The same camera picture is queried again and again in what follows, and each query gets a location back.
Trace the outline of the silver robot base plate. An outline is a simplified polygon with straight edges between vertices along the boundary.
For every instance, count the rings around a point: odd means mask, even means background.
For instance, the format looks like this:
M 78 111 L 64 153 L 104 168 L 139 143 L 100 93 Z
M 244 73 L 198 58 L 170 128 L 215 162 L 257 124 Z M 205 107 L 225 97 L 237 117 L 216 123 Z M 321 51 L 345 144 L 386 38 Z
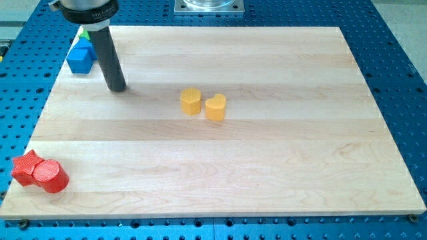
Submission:
M 175 13 L 243 13 L 244 0 L 175 0 Z

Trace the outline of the silver black robot arm flange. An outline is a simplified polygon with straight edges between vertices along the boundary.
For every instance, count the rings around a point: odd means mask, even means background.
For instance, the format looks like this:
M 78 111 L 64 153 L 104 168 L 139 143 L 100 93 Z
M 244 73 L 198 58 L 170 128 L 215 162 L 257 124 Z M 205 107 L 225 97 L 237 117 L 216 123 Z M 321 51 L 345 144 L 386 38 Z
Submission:
M 60 11 L 67 21 L 88 31 L 100 31 L 109 26 L 119 5 L 117 0 L 53 0 L 49 8 Z

